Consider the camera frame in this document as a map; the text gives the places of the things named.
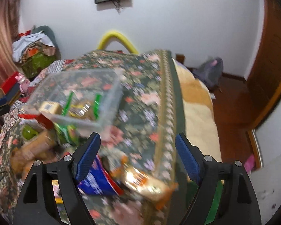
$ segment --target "cable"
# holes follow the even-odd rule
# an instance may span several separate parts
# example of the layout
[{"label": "cable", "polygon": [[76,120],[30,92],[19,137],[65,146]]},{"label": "cable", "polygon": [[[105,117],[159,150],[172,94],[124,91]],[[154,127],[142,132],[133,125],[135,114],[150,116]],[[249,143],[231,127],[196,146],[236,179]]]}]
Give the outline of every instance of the cable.
[{"label": "cable", "polygon": [[114,0],[112,3],[116,6],[116,11],[121,14],[121,9],[124,10],[124,8],[121,6],[120,0]]}]

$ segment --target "pink object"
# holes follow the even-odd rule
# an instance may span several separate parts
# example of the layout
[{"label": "pink object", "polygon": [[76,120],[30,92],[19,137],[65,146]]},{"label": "pink object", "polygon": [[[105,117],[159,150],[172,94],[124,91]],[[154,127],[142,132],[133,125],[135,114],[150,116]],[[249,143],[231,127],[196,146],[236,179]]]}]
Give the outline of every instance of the pink object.
[{"label": "pink object", "polygon": [[215,66],[215,65],[217,65],[217,61],[216,61],[216,60],[214,60],[214,61],[212,62],[211,66]]},{"label": "pink object", "polygon": [[244,164],[244,169],[246,169],[247,173],[250,173],[255,167],[255,158],[254,155],[250,155],[250,157],[246,160]]},{"label": "pink object", "polygon": [[22,95],[26,94],[28,91],[28,87],[30,85],[30,80],[25,77],[25,75],[19,73],[18,76],[15,77],[18,83],[20,84],[20,91]]}]

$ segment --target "door frame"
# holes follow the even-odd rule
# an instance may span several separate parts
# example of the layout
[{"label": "door frame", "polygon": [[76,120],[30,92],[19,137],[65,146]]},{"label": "door frame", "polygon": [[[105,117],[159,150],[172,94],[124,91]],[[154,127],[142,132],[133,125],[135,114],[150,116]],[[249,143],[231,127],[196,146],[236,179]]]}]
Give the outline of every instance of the door frame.
[{"label": "door frame", "polygon": [[[267,29],[267,25],[268,25],[268,0],[264,0],[263,33],[261,36],[259,48],[261,48],[262,45],[264,44],[265,31]],[[258,61],[258,59],[261,57],[261,54],[262,54],[262,51],[259,50],[257,53],[256,59],[255,59],[255,62]],[[254,64],[247,81],[250,80],[250,78],[253,76],[255,71],[256,71],[256,65]],[[278,104],[280,99],[281,99],[281,81],[280,81],[275,93],[270,98],[269,102],[267,103],[267,105],[259,113],[259,115],[253,121],[253,123],[249,125],[249,130],[247,131],[247,134],[249,136],[249,140],[251,142],[251,146],[253,149],[256,168],[262,168],[263,163],[262,163],[261,152],[259,149],[258,141],[257,141],[256,135],[255,135],[255,129],[257,127],[259,127],[265,121],[265,119],[271,114],[271,112],[274,110],[275,106]]]}]

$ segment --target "curtain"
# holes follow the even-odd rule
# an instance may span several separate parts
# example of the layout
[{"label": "curtain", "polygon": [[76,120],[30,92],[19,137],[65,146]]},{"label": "curtain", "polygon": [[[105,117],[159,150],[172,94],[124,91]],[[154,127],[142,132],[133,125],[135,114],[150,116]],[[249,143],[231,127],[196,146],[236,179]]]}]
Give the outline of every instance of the curtain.
[{"label": "curtain", "polygon": [[18,36],[19,2],[20,0],[0,0],[0,85],[13,72],[18,71],[13,63],[12,43]]}]

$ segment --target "red box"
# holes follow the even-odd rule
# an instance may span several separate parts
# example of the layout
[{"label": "red box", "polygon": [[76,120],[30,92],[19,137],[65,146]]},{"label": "red box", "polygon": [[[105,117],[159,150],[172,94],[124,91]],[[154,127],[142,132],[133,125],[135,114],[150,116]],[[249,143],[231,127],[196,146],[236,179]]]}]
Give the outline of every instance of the red box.
[{"label": "red box", "polygon": [[19,72],[14,72],[5,82],[0,86],[3,90],[4,94],[7,94],[11,88],[17,83],[16,76],[18,76]]}]

